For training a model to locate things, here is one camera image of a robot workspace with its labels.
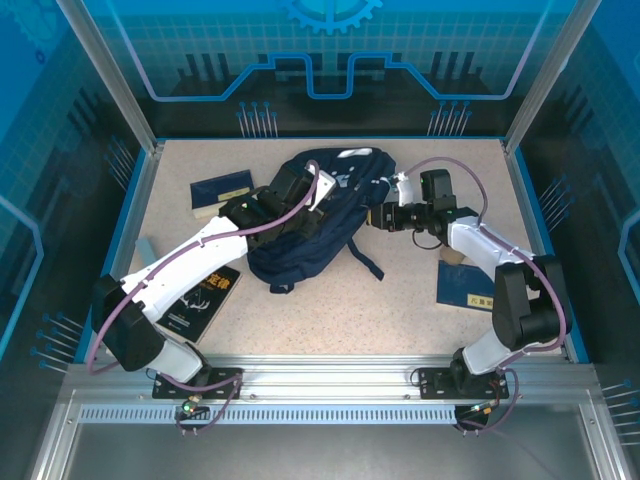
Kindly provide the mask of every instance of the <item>book cover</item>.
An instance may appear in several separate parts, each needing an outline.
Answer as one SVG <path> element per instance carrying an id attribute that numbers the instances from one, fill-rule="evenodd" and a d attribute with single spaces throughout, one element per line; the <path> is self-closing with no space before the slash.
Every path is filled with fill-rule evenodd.
<path id="1" fill-rule="evenodd" d="M 253 190 L 251 172 L 230 173 L 191 184 L 191 209 L 196 218 L 215 216 L 225 202 Z"/>
<path id="2" fill-rule="evenodd" d="M 493 309 L 494 293 L 495 285 L 478 267 L 440 260 L 437 303 L 487 312 Z"/>
<path id="3" fill-rule="evenodd" d="M 158 324 L 198 343 L 240 280 L 240 272 L 224 266 L 185 293 Z"/>

